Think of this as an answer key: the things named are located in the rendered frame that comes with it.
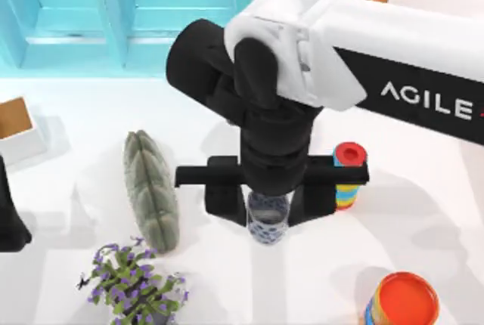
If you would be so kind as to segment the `blue and white patterned cup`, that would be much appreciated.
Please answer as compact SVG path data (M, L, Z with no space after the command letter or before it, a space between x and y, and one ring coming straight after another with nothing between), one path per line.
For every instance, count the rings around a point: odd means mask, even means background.
M247 198L247 228L261 244L274 245L285 235L290 214L286 196L270 197L251 191Z

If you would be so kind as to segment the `stack of coloured rings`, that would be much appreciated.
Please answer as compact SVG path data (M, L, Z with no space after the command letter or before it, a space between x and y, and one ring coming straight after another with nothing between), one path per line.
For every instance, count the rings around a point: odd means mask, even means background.
M343 142L334 148L333 159L335 166L362 166L367 161L367 152L360 144ZM350 208L356 200L359 188L360 186L356 184L337 184L336 210Z

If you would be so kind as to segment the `grey-green ridged bread loaf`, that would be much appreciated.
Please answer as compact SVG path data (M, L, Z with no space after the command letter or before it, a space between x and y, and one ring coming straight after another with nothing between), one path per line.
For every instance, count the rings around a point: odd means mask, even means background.
M138 228L159 254L179 242L178 200L169 166L147 132L130 132L124 143L125 184Z

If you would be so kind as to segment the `purple flowering potted plant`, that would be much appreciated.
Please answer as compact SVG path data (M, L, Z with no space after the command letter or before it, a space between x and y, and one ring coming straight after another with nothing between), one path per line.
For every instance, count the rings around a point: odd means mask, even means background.
M108 243L92 259L92 270L81 274L77 289L95 285L87 301L112 308L110 325L178 325L176 314L188 301L185 276L159 274L151 263L157 251L144 238L133 244Z

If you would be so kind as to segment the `orange-lidded can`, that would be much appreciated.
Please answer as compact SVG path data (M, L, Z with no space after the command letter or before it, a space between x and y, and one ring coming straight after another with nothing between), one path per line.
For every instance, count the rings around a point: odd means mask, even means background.
M438 316L439 299L431 285L400 271L381 280L359 325L435 325Z

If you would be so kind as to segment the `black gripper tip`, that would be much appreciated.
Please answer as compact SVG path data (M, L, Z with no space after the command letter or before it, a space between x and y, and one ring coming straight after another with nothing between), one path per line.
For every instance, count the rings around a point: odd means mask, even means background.
M31 241L32 234L11 198L5 162L0 154L0 252L19 252Z

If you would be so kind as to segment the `white box with brown inside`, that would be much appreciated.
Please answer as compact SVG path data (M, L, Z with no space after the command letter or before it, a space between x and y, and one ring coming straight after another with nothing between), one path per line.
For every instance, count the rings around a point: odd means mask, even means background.
M5 165L43 154L45 137L24 97L0 101L0 155Z

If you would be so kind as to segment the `light blue rack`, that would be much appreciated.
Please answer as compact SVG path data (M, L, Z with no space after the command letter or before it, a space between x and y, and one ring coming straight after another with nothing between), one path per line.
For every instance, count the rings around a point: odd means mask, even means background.
M0 77L162 76L190 22L250 0L0 0Z

